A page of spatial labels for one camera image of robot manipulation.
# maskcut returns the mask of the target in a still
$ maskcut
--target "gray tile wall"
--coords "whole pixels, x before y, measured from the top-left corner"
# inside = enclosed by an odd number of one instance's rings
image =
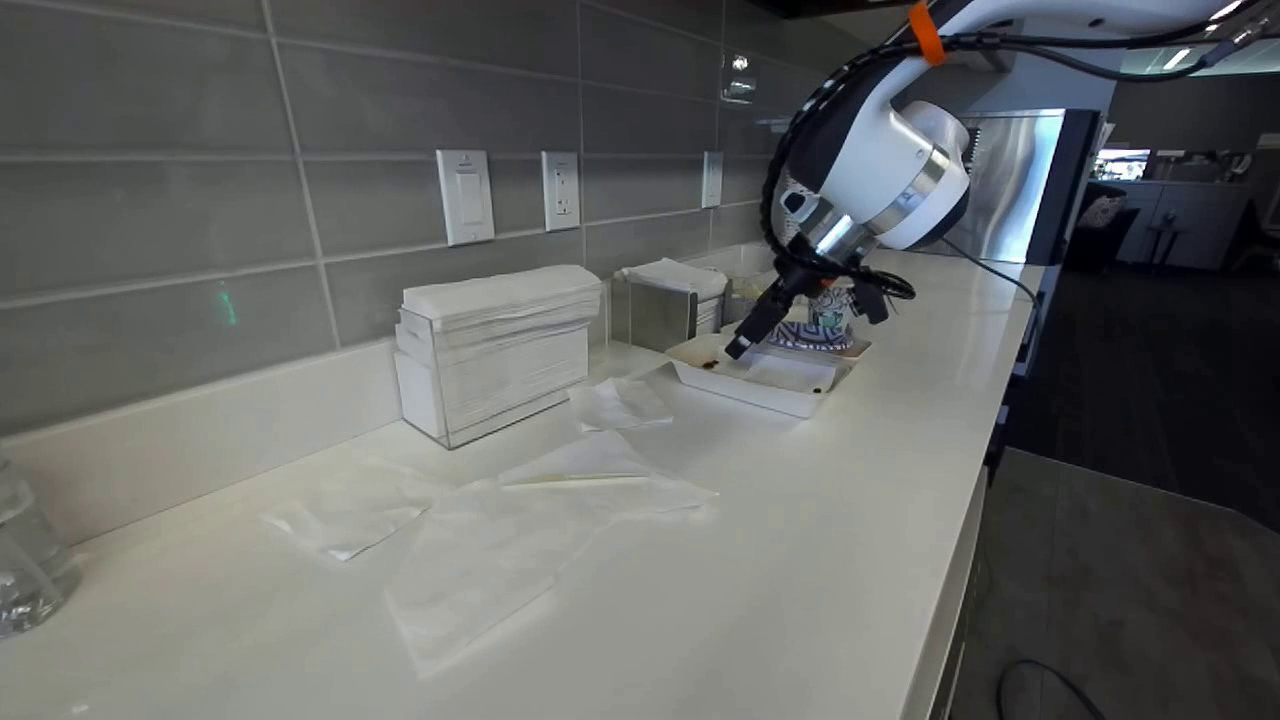
[[[388,334],[402,284],[752,240],[796,31],[752,0],[0,3],[0,436]],[[760,98],[719,103],[744,46]],[[445,245],[436,146],[493,150],[499,240]],[[536,150],[579,150],[583,227],[539,227]]]

